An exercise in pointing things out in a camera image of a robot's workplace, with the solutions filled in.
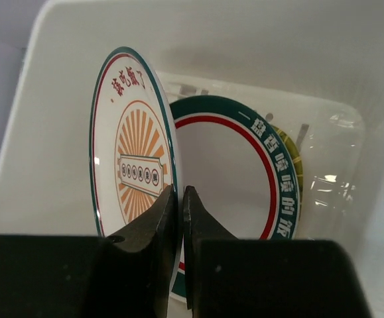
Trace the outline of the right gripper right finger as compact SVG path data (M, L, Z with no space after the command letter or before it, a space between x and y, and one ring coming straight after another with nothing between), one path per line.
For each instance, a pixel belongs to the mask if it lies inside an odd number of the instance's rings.
M370 317L346 251L330 240L238 239L184 192L186 302L194 317Z

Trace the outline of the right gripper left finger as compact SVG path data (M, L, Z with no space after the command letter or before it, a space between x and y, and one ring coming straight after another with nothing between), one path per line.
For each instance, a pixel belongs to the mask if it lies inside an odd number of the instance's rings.
M0 317L166 317L175 192L108 237L0 235Z

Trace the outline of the white plate orange sunburst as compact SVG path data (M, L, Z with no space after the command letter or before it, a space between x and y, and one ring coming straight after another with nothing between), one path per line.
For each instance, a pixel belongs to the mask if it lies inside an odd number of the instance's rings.
M122 46L97 76L89 129L92 203L97 232L107 237L184 182L176 127L162 84L136 50Z

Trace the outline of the white plate green red rim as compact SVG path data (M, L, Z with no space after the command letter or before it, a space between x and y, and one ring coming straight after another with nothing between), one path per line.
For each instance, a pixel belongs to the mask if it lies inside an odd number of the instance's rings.
M296 172L273 126L226 97L187 97L170 105L184 184L240 239L293 239L300 219Z

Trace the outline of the square woven bamboo tray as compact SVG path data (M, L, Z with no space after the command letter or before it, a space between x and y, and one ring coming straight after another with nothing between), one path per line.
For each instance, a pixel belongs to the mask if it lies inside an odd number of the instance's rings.
M299 209L301 211L302 210L303 187L304 187L302 158L300 156L298 148L296 147L296 145L292 141L292 139L288 136L288 134L286 134L284 131L282 131L280 128L278 128L274 125L273 125L273 129L276 131L276 133L280 136L283 143L285 144L285 147L287 148L288 153L291 157L292 163L294 165L294 170L296 172L297 182L298 182L298 186L299 186L299 195L300 195Z

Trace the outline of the white plastic bin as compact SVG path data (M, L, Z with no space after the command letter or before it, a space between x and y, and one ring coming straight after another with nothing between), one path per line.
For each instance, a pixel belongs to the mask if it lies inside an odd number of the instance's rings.
M96 233L92 96L109 53L130 46L170 97L207 91L272 115L304 164L298 235L338 241L384 317L384 1L3 7L0 233Z

